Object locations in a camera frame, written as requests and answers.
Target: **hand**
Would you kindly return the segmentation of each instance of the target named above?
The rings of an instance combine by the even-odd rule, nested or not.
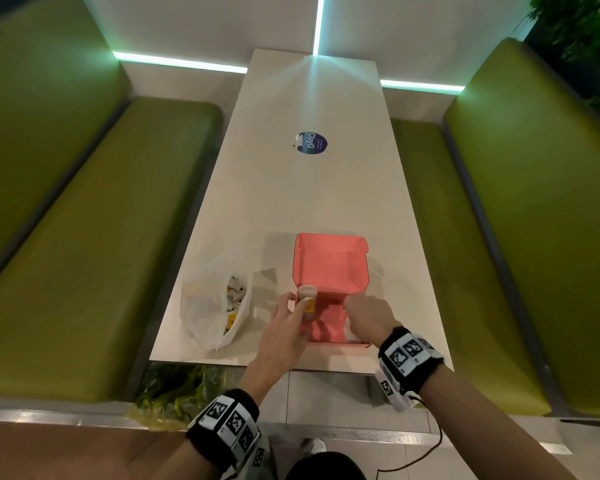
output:
[[[271,322],[264,330],[256,358],[244,372],[240,389],[247,391],[257,405],[260,405],[273,385],[293,366],[309,341],[307,335],[300,334],[302,315],[308,306],[307,298],[301,300],[291,312],[288,302],[295,300],[293,293],[284,293],[271,311]]]
[[[344,298],[344,309],[351,322],[351,331],[363,342],[380,348],[393,329],[402,326],[384,300],[364,293]]]

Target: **pink cardboard box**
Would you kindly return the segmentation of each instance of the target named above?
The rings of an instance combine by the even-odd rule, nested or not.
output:
[[[304,331],[312,342],[348,344],[344,325],[347,313],[343,301],[347,295],[364,292],[369,284],[367,253],[363,237],[353,235],[300,233],[296,237],[293,279],[297,287],[318,288],[314,322],[305,322]]]

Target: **light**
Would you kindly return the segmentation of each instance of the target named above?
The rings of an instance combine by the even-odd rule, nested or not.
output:
[[[138,62],[141,64],[156,64],[159,66],[184,67],[187,69],[215,70],[220,72],[236,72],[246,74],[247,67],[228,66],[225,64],[212,64],[209,62],[186,61],[184,59],[171,59],[155,55],[130,54],[129,52],[113,52],[121,62]]]
[[[313,31],[313,55],[318,55],[318,49],[320,49],[320,31],[322,30],[323,11],[324,0],[318,0],[318,8],[315,12],[315,30]]]
[[[457,96],[464,90],[464,86],[448,86],[446,84],[428,84],[426,82],[408,82],[406,80],[381,79],[380,85],[389,89],[406,89],[407,91],[420,91],[423,93],[451,94]]]

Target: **box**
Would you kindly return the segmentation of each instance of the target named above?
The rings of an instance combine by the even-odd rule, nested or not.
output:
[[[343,302],[346,296],[367,289],[368,250],[366,240],[359,236],[304,232],[297,235],[294,282],[297,287],[313,285],[318,288],[316,320],[302,325],[303,331],[310,333],[312,342],[348,343],[344,333],[347,313]]]

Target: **person's right arm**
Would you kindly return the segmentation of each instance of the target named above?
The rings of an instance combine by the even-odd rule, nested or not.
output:
[[[348,296],[344,307],[351,331],[378,348],[395,327],[402,326],[389,304],[375,296]],[[424,382],[420,396],[480,480],[576,480],[509,416],[448,367],[438,366]]]

